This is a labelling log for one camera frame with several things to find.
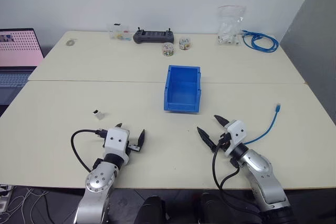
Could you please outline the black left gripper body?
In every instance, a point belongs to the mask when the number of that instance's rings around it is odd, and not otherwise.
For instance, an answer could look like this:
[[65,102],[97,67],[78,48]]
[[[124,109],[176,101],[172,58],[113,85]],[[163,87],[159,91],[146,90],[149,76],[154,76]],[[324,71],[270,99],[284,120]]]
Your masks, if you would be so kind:
[[139,152],[141,150],[141,147],[138,145],[133,145],[127,142],[127,153],[131,153],[131,151]]

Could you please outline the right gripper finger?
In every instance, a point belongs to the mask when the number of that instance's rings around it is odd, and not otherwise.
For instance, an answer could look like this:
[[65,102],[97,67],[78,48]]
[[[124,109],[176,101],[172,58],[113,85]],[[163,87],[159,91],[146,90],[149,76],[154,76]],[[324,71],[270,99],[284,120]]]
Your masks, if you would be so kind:
[[216,150],[216,144],[210,139],[209,135],[200,127],[196,128],[202,141],[210,148],[211,152],[214,153]]
[[225,127],[229,123],[227,119],[223,118],[220,115],[214,115],[214,117],[222,127]]

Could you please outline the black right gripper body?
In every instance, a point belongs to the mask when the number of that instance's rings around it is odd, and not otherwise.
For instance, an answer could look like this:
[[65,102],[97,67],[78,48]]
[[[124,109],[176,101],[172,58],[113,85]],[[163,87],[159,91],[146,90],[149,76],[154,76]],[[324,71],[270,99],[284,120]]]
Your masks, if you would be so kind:
[[230,147],[231,139],[232,137],[230,133],[223,133],[220,136],[220,139],[218,140],[218,144],[216,146],[216,153],[218,153],[219,150],[226,152],[228,148]]

